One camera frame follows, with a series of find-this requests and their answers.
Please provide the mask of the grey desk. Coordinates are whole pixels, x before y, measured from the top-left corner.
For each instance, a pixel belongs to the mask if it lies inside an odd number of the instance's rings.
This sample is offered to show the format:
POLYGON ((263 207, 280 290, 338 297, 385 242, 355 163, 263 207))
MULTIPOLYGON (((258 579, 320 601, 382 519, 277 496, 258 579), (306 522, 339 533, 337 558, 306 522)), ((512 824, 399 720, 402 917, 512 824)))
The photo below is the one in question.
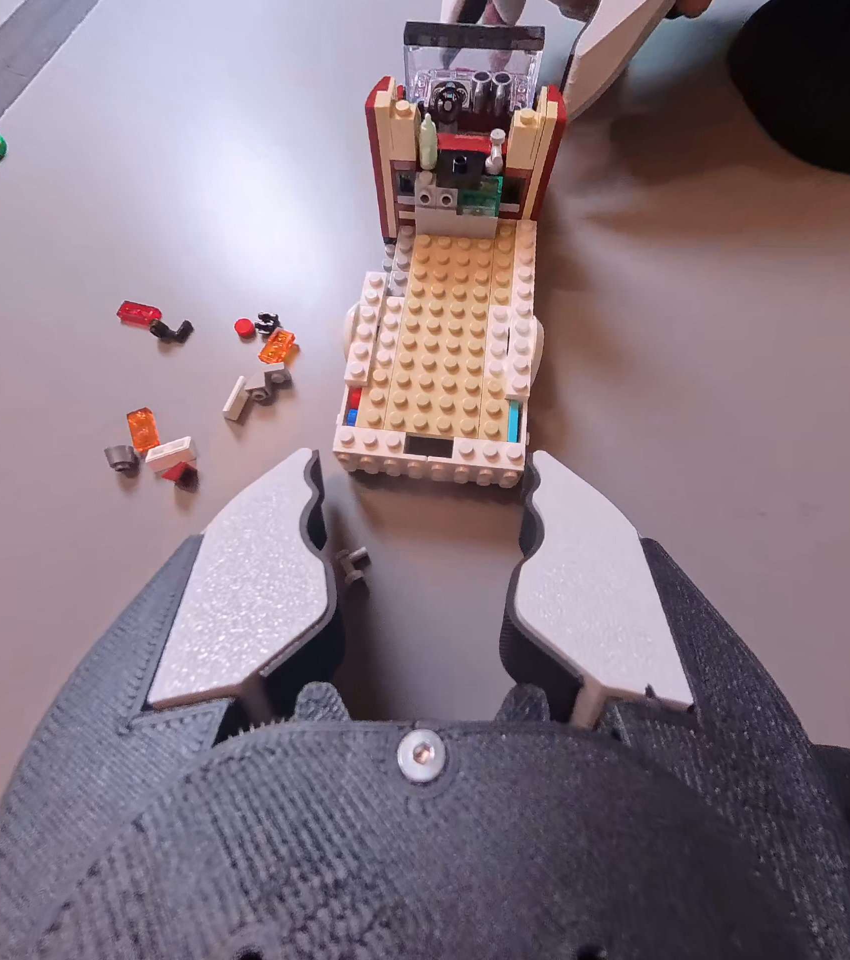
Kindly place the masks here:
MULTIPOLYGON (((812 738, 850 746, 850 177, 755 123, 750 13, 667 22, 569 126, 541 222, 529 438, 659 540, 812 738)), ((144 581, 260 472, 321 450, 367 546, 342 685, 363 717, 483 718, 518 559, 513 491, 351 477, 340 323, 381 235, 362 107, 428 4, 101 2, 0 129, 0 780, 144 581), (154 306, 149 328, 124 301, 154 306), (264 364, 287 387, 222 409, 264 364), (111 470, 126 415, 191 436, 196 491, 111 470)))

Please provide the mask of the black square tile brick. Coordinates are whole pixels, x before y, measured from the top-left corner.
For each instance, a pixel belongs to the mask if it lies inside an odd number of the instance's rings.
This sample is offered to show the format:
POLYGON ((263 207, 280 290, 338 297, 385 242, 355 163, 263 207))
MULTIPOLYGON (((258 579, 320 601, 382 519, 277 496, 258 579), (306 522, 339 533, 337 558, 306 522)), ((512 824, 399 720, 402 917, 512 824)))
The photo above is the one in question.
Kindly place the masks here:
POLYGON ((436 185, 448 189, 479 189, 487 155, 477 150, 441 150, 434 174, 436 185))

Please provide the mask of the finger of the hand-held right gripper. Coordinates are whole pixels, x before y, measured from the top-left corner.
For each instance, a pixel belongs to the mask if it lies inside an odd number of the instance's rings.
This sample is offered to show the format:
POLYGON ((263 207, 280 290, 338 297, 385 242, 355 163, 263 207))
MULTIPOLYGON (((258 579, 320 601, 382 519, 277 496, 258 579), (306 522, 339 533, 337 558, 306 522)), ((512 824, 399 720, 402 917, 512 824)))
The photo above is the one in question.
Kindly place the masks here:
POLYGON ((442 1, 439 22, 514 26, 526 5, 526 1, 442 1))
POLYGON ((584 25, 561 81, 569 121, 584 114, 620 77, 673 6, 673 1, 585 3, 584 25))

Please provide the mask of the black padded rest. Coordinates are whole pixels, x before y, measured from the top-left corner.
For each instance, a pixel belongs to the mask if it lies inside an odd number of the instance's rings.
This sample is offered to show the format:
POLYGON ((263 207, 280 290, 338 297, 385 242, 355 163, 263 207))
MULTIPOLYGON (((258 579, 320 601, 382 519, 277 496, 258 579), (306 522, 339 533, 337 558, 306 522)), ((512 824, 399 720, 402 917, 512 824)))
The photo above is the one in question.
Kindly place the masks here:
POLYGON ((850 174, 850 1, 770 1, 731 44, 729 76, 794 157, 850 174))

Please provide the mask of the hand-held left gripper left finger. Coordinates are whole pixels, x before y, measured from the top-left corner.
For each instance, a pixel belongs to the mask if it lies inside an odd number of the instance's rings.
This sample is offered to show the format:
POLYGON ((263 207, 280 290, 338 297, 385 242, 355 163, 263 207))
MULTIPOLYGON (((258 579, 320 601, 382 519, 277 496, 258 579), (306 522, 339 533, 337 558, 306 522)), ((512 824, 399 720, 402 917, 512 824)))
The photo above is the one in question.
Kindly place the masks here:
POLYGON ((238 699, 258 723, 289 716, 304 685, 334 677, 345 640, 323 498, 318 452, 300 448, 206 527, 151 708, 238 699))

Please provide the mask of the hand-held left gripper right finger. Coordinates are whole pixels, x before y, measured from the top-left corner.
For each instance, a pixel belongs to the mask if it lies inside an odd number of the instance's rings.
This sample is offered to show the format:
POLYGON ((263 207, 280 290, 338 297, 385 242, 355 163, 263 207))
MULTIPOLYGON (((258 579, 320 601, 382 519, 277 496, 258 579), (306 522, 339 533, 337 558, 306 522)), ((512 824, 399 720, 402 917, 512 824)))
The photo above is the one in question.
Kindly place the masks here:
POLYGON ((503 620, 508 673, 583 729, 617 701, 686 713, 693 693, 635 526, 550 453, 531 455, 526 478, 503 620))

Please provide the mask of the transparent teal brick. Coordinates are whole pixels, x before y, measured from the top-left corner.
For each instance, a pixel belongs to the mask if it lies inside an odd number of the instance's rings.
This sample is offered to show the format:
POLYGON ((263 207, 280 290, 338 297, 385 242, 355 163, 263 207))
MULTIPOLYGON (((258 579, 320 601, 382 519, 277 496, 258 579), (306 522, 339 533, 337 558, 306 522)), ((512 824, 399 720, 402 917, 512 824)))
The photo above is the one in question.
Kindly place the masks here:
POLYGON ((503 194, 503 177, 485 175, 478 185, 461 187, 457 192, 456 212, 462 216, 497 219, 503 194))

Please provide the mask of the toy brick camper van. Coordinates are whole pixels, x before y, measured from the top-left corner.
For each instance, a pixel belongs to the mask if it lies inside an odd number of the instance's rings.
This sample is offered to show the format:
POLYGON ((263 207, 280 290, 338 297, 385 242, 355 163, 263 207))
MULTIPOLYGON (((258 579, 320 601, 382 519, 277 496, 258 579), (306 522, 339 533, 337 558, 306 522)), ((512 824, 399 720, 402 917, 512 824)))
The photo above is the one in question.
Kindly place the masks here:
POLYGON ((539 82, 539 26, 407 22, 404 75, 364 105, 383 234, 344 323, 333 452, 348 474, 512 488, 544 345, 535 315, 538 217, 564 135, 539 82), (458 189, 418 163, 431 113, 441 150, 488 156, 506 133, 497 219, 456 212, 458 189))

